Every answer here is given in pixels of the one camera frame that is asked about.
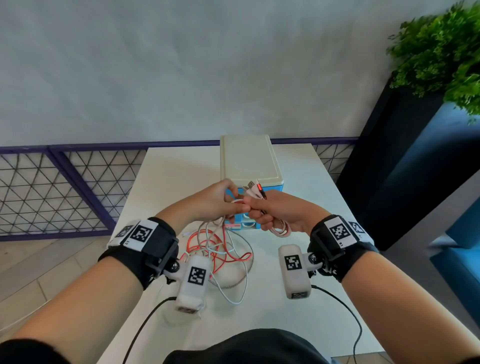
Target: blue sofa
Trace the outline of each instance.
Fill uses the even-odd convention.
[[[447,231],[458,245],[430,258],[480,327],[480,198]]]

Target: wire mesh panel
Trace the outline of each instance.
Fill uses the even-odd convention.
[[[65,152],[110,216],[118,221],[146,150]]]
[[[44,153],[0,154],[0,237],[106,230]]]
[[[350,157],[353,150],[353,144],[324,144],[314,145],[320,160],[323,162],[328,173],[336,182],[340,173],[342,173],[343,167]]]

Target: tabletop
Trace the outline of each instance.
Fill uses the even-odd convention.
[[[274,150],[285,181],[284,192],[311,201],[332,213],[352,216],[312,145],[275,145]],[[114,234],[130,220],[153,216],[168,205],[217,182],[219,178],[218,146],[148,149]],[[184,231],[190,232],[196,227],[198,223],[193,223]],[[352,354],[359,328],[345,307],[317,290],[313,290],[307,299],[286,298],[278,248],[294,243],[306,252],[309,237],[305,233],[294,232],[287,238],[278,238],[268,231],[254,229],[241,231],[240,234],[250,242],[254,251],[254,265],[248,275],[244,301],[240,305],[231,305],[216,287],[209,285],[206,308],[201,318],[177,313],[173,310],[174,303],[167,302],[143,328],[130,353],[129,363],[161,363],[175,349],[204,349],[254,328],[291,331],[308,340],[324,355]],[[185,240],[181,234],[180,249],[185,246]],[[221,284],[230,283],[237,274],[241,274],[241,269],[224,273],[219,276],[219,281]],[[160,277],[143,293],[99,363],[121,363],[131,340],[153,307],[160,300],[176,295],[177,283],[164,283],[165,278]],[[363,335],[357,345],[357,353],[383,351],[334,278],[317,275],[312,278],[312,284],[343,300],[359,318]],[[227,290],[226,294],[233,300],[239,299],[243,287],[240,284]]]

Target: leaves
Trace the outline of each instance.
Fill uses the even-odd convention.
[[[392,88],[408,86],[419,97],[444,91],[469,115],[480,114],[480,4],[463,2],[446,13],[403,22],[389,39],[394,59]]]

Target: black planter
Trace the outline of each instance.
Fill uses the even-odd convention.
[[[480,123],[443,103],[385,87],[337,186],[353,214],[388,249],[480,169]]]

